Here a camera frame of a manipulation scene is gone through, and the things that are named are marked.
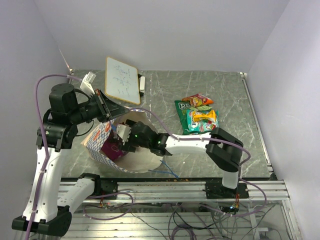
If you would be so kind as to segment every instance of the snack bag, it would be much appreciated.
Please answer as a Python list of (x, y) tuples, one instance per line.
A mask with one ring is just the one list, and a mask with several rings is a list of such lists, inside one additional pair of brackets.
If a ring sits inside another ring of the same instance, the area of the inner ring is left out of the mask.
[(182, 98), (182, 101), (189, 102), (191, 106), (193, 107), (199, 107), (201, 105), (208, 105), (208, 104), (213, 104), (214, 101), (212, 99), (202, 95), (201, 93), (198, 93), (196, 95), (188, 96)]
[(174, 101), (176, 111), (178, 113), (180, 123), (182, 126), (183, 130), (183, 135), (188, 135), (189, 133), (189, 128), (188, 128), (188, 123), (187, 123), (187, 109), (190, 108), (190, 104), (185, 101)]
[(202, 119), (200, 121), (194, 121), (193, 113), (194, 111), (190, 109), (186, 111), (186, 120), (188, 123), (188, 129), (190, 133), (192, 134), (205, 133), (219, 127), (218, 111), (215, 113), (216, 114), (215, 121), (212, 121), (210, 119)]
[(110, 134), (104, 144), (101, 147), (101, 151), (111, 160), (114, 161), (120, 157), (123, 157), (128, 152), (120, 150), (122, 145), (122, 140), (115, 138), (115, 133), (113, 130), (110, 131)]
[(194, 111), (192, 112), (192, 116), (193, 116), (193, 120), (195, 122), (199, 122), (203, 119), (207, 119), (210, 120), (212, 122), (216, 122), (217, 120), (217, 115), (216, 112), (214, 110), (210, 110), (210, 111)]

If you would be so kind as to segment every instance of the white wall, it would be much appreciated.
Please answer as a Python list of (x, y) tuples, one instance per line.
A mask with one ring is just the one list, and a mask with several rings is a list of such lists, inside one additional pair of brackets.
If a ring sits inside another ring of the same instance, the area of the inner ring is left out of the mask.
[(248, 72), (289, 0), (35, 0), (74, 69)]
[[(38, 122), (34, 83), (42, 75), (68, 69), (37, 6), (32, 0), (0, 1), (0, 235), (13, 239), (13, 218), (20, 216), (30, 196), (36, 170)], [(42, 113), (49, 108), (51, 87), (39, 86)]]
[(319, 239), (320, 1), (291, 0), (248, 73), (270, 160), (304, 239)]

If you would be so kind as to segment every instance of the gray metal surface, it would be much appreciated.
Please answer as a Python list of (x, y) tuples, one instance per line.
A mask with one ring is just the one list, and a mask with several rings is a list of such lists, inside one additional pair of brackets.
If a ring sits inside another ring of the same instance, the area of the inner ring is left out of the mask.
[[(93, 88), (104, 89), (105, 71), (94, 71), (97, 77)], [(74, 75), (83, 77), (88, 70), (75, 70)], [(147, 108), (156, 113), (176, 134), (182, 134), (182, 127), (175, 107), (175, 100), (196, 93), (203, 93), (214, 100), (214, 110), (219, 111), (220, 126), (239, 138), (247, 148), (252, 158), (242, 167), (244, 177), (269, 177), (267, 156), (265, 154), (258, 127), (250, 104), (250, 96), (244, 86), (240, 73), (216, 71), (140, 71), (145, 76), (145, 96), (139, 107)], [(115, 100), (125, 106), (136, 107), (131, 103)], [(151, 122), (159, 132), (164, 130), (154, 117)], [(84, 133), (89, 124), (81, 124), (79, 133)], [(168, 177), (165, 173), (147, 172), (132, 174), (115, 171), (108, 166), (92, 160), (84, 146), (83, 137), (73, 141), (71, 154), (65, 160), (63, 177), (78, 177), (82, 173), (99, 174), (111, 178), (159, 178)], [(206, 154), (178, 154), (166, 156), (165, 161), (180, 177), (221, 177), (222, 171), (206, 156)], [(168, 171), (164, 165), (156, 170)]]

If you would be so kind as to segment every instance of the paper bag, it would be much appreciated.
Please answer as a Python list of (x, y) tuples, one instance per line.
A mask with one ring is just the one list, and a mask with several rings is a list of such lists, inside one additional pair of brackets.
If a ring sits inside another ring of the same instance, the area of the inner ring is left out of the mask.
[(111, 160), (101, 150), (111, 133), (112, 127), (116, 126), (119, 122), (125, 123), (128, 119), (135, 122), (143, 122), (152, 130), (156, 131), (156, 128), (149, 121), (145, 112), (133, 110), (109, 122), (100, 123), (82, 141), (82, 144), (87, 148), (92, 159), (106, 164), (106, 167), (133, 174), (146, 173), (148, 170), (156, 169), (161, 165), (162, 157), (151, 153), (149, 149), (138, 147), (135, 152), (129, 152), (116, 160)]

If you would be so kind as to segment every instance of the green snack bag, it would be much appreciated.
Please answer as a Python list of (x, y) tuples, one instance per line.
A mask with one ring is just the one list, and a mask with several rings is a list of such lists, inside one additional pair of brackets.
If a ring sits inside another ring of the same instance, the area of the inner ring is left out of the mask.
[(178, 113), (180, 123), (183, 130), (183, 135), (190, 134), (188, 123), (187, 123), (187, 110), (190, 108), (190, 103), (185, 101), (176, 100), (174, 101), (176, 111)]
[(188, 109), (186, 111), (186, 120), (188, 123), (188, 128), (189, 128), (189, 132), (190, 134), (201, 134), (201, 133), (206, 133), (206, 132), (210, 132), (215, 128), (219, 127), (219, 122), (218, 122), (218, 116), (219, 116), (219, 112), (216, 111), (216, 119), (202, 119), (200, 121), (194, 121), (194, 117), (193, 117), (193, 111)]

